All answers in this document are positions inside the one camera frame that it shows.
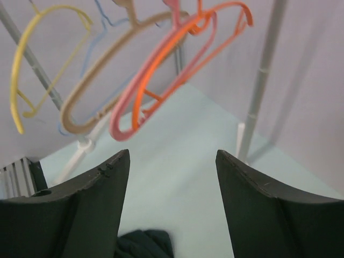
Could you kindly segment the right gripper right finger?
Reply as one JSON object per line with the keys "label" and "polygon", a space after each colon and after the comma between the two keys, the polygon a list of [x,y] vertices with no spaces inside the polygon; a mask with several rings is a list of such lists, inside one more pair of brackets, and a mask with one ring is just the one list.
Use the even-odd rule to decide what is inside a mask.
{"label": "right gripper right finger", "polygon": [[282,183],[219,150],[216,169],[235,257],[343,257],[343,201]]}

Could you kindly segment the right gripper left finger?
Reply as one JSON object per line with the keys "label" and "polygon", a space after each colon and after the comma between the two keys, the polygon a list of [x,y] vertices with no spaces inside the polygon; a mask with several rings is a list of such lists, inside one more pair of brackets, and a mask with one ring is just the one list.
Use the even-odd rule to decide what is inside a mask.
{"label": "right gripper left finger", "polygon": [[1,201],[1,257],[113,257],[130,153],[31,197]]}

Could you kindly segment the pink hanger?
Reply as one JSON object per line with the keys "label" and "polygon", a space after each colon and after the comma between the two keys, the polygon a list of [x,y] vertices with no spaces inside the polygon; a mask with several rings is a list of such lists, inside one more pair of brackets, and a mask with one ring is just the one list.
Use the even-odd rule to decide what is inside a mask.
{"label": "pink hanger", "polygon": [[114,107],[113,111],[112,111],[112,114],[111,114],[111,119],[110,119],[110,127],[109,127],[109,132],[111,134],[111,136],[117,140],[117,141],[125,141],[125,140],[128,140],[130,137],[132,137],[137,131],[134,131],[132,126],[131,128],[127,129],[127,130],[121,130],[120,129],[120,119],[124,113],[124,111],[127,109],[128,105],[130,104],[130,102],[133,102],[133,105],[134,105],[134,101],[135,101],[135,98],[137,96],[137,90],[134,88],[135,87],[135,82],[140,79],[140,78],[143,78],[143,71],[144,71],[144,65],[142,66],[141,70],[138,72],[138,74],[134,77],[134,79],[129,83],[129,85],[126,87],[126,89],[123,91],[123,93],[121,94],[120,96],[120,99],[118,101],[118,103],[116,104],[116,106]]}

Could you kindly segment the dark navy shorts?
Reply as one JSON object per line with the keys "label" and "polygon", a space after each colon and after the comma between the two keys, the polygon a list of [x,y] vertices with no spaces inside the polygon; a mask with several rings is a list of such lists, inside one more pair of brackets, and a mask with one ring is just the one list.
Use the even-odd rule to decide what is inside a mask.
{"label": "dark navy shorts", "polygon": [[168,232],[135,230],[118,237],[113,257],[174,257],[174,250]]}

